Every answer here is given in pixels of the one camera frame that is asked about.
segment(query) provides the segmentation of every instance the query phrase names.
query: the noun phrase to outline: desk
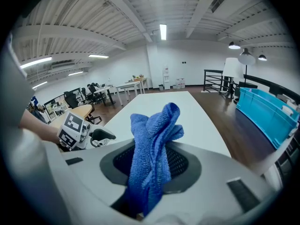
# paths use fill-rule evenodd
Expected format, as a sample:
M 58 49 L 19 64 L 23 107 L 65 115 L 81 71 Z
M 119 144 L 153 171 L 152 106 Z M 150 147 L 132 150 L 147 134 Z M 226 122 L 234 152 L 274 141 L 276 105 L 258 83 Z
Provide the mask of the desk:
M 119 98 L 119 101 L 120 101 L 121 105 L 123 105 L 123 103 L 122 103 L 122 100 L 120 98 L 119 88 L 124 89 L 125 96 L 126 96 L 126 99 L 128 101 L 129 99 L 128 99 L 128 96 L 127 96 L 127 93 L 126 93 L 126 89 L 127 89 L 128 94 L 129 94 L 128 88 L 134 87 L 134 89 L 135 89 L 135 95 L 137 96 L 137 85 L 138 84 L 140 85 L 140 92 L 142 94 L 143 92 L 142 92 L 142 86 L 141 86 L 141 82 L 140 81 L 128 82 L 128 83 L 124 83 L 124 84 L 121 84 L 119 86 L 116 86 L 118 98 Z
M 90 105 L 90 104 L 82 105 L 82 106 L 76 107 L 74 109 L 70 109 L 70 111 L 82 118 L 86 118 L 89 115 L 89 113 L 92 111 L 92 105 Z M 59 116 L 57 119 L 55 119 L 49 125 L 51 127 L 60 128 L 66 118 L 66 114 L 67 113 Z
M 111 101 L 111 104 L 110 104 L 110 105 L 114 105 L 116 102 L 113 101 L 112 96 L 111 96 L 111 93 L 109 92 L 109 89 L 111 89 L 111 88 L 113 88 L 113 87 L 100 88 L 99 90 L 95 91 L 94 94 L 95 94 L 95 93 L 100 93 L 100 92 L 107 91 L 109 100 Z
M 180 108 L 180 116 L 176 124 L 181 124 L 184 136 L 177 142 L 186 143 L 199 148 L 230 156 L 220 133 L 192 95 L 187 91 L 148 93 L 135 97 L 104 127 L 112 131 L 117 139 L 111 143 L 133 138 L 131 133 L 130 115 L 140 113 L 152 116 L 161 112 L 164 105 L 175 103 Z
M 147 78 L 146 77 L 141 78 L 140 79 L 141 88 L 142 88 L 143 92 L 145 93 L 144 81 L 146 81 L 145 84 L 146 84 L 148 90 L 149 90 L 149 87 L 148 87 L 148 84 L 147 84 Z
M 67 105 L 66 103 L 64 103 L 64 104 L 62 104 L 62 105 L 59 105 L 59 106 L 53 108 L 53 113 L 54 113 L 55 117 L 57 118 L 58 115 L 56 114 L 56 112 L 57 112 L 58 110 L 64 110 L 64 111 L 65 111 L 65 110 L 67 110 L 67 109 L 68 109 L 68 105 Z

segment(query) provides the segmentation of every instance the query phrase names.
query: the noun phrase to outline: blue towel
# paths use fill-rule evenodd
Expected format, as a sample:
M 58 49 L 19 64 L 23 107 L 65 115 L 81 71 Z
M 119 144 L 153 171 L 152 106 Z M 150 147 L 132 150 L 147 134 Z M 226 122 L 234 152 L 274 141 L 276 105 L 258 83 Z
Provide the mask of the blue towel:
M 146 216 L 163 195 L 163 185 L 171 180 L 165 143 L 183 136 L 181 125 L 175 125 L 180 115 L 174 103 L 164 106 L 162 112 L 150 118 L 131 115 L 131 132 L 135 137 L 127 188 L 127 200 L 132 215 Z

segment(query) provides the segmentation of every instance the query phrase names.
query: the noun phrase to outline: round wooden table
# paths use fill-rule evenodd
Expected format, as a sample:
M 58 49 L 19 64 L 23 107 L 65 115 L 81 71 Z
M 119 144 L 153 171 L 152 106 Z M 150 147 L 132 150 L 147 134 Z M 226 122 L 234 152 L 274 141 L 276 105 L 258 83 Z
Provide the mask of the round wooden table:
M 74 109 L 70 109 L 69 111 L 71 111 L 74 114 L 85 119 L 89 115 L 89 113 L 92 111 L 92 105 L 90 105 L 90 104 L 82 105 L 82 106 L 76 107 Z M 57 119 L 52 121 L 49 125 L 51 127 L 60 128 L 66 118 L 66 114 L 67 113 L 59 116 Z

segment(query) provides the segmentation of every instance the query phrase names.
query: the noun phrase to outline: floor lamp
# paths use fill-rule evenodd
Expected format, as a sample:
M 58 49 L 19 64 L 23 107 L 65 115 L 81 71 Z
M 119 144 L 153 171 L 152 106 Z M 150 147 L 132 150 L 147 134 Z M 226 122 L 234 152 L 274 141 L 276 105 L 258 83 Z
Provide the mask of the floor lamp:
M 233 99 L 233 78 L 244 78 L 243 68 L 237 58 L 226 58 L 222 76 L 231 77 L 228 91 L 226 93 L 222 93 L 222 95 Z
M 244 86 L 246 86 L 247 67 L 248 65 L 255 64 L 255 57 L 253 57 L 252 54 L 249 53 L 247 48 L 244 48 L 244 51 L 239 55 L 238 60 L 241 64 L 246 65 L 246 74 L 245 74 L 245 83 L 244 83 Z

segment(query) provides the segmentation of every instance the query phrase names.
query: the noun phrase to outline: ceiling light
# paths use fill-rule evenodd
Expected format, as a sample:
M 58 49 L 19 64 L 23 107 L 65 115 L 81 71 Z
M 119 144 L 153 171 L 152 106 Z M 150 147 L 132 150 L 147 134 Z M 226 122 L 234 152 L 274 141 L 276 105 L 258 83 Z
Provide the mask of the ceiling light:
M 231 42 L 228 47 L 230 49 L 240 49 L 240 46 L 236 45 L 234 42 Z
M 266 61 L 266 60 L 267 60 L 266 56 L 263 55 L 263 54 L 260 55 L 260 56 L 258 57 L 258 59 L 261 60 L 261 61 Z
M 39 85 L 37 85 L 37 86 L 34 86 L 32 89 L 35 89 L 35 88 L 37 88 L 37 87 L 39 87 L 39 86 L 41 86 L 41 85 L 43 85 L 43 84 L 45 84 L 45 83 L 47 83 L 47 82 L 43 82 L 43 83 L 41 83 L 41 84 L 39 84 Z
M 32 65 L 35 65 L 35 64 L 38 64 L 38 63 L 41 63 L 41 62 L 46 62 L 46 61 L 50 61 L 52 59 L 52 57 L 50 58 L 43 58 L 43 59 L 40 59 L 40 60 L 36 60 L 36 61 L 33 61 L 33 62 L 29 62 L 29 63 L 26 63 L 22 66 L 20 66 L 21 69 L 23 68 L 27 68 L 29 66 L 32 66 Z
M 103 56 L 103 55 L 90 55 L 89 58 L 109 58 L 109 56 Z
M 244 51 L 239 55 L 238 60 L 244 65 L 255 64 L 255 58 L 249 53 L 247 48 L 244 48 Z
M 75 75 L 75 74 L 79 74 L 79 73 L 83 73 L 83 71 L 78 72 L 78 73 L 71 73 L 71 74 L 69 74 L 69 76 L 72 76 L 72 75 Z
M 160 24 L 159 27 L 161 40 L 167 40 L 167 25 Z

